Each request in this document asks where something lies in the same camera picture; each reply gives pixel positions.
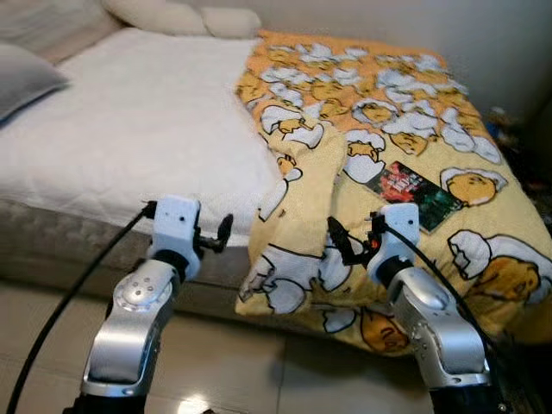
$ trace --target gray pillow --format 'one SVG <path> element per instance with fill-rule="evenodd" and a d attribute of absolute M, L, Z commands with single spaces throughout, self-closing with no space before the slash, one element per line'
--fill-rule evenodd
<path fill-rule="evenodd" d="M 20 47 L 0 44 L 0 122 L 67 82 L 45 60 Z"/>

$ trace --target tile floor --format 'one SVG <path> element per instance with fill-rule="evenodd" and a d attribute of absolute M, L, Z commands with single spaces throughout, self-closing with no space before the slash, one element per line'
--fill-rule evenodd
<path fill-rule="evenodd" d="M 0 412 L 59 295 L 0 282 Z M 60 414 L 78 394 L 105 303 L 79 298 L 42 349 L 20 414 Z M 192 315 L 167 325 L 146 413 L 429 413 L 413 361 L 340 343 Z"/>

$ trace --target white quilted mattress cover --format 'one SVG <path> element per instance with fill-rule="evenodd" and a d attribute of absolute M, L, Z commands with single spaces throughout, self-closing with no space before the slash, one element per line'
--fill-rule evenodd
<path fill-rule="evenodd" d="M 255 42 L 126 28 L 64 62 L 71 86 L 0 129 L 0 198 L 121 226 L 179 194 L 208 234 L 233 213 L 246 245 L 279 179 L 233 93 Z"/>

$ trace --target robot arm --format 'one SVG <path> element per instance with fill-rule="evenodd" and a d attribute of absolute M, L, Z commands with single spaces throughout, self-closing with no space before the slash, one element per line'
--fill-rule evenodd
<path fill-rule="evenodd" d="M 216 240 L 202 237 L 199 211 L 198 201 L 185 198 L 158 202 L 148 259 L 117 284 L 86 362 L 81 395 L 64 414 L 143 413 L 179 288 L 197 276 L 201 248 L 221 252 L 230 236 L 232 216 L 223 220 Z"/>
<path fill-rule="evenodd" d="M 329 219 L 329 231 L 346 264 L 367 266 L 367 275 L 387 289 L 393 314 L 411 341 L 435 412 L 504 413 L 492 384 L 485 344 L 477 330 L 456 309 L 453 295 L 422 268 L 414 252 L 386 226 L 409 241 L 419 241 L 415 204 L 392 204 L 372 215 L 369 252 L 354 256 L 347 231 Z"/>

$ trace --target yellow blanket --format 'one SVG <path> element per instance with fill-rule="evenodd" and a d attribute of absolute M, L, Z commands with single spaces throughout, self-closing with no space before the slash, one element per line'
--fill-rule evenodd
<path fill-rule="evenodd" d="M 483 329 L 497 335 L 515 322 L 522 339 L 551 339 L 552 241 L 443 59 L 371 41 L 260 35 L 236 93 L 283 179 L 254 221 L 236 311 L 408 352 L 383 287 L 363 267 L 345 267 L 327 234 L 333 216 L 363 249 L 366 217 L 385 203 L 368 187 L 399 161 L 456 197 L 461 208 L 419 247 Z"/>

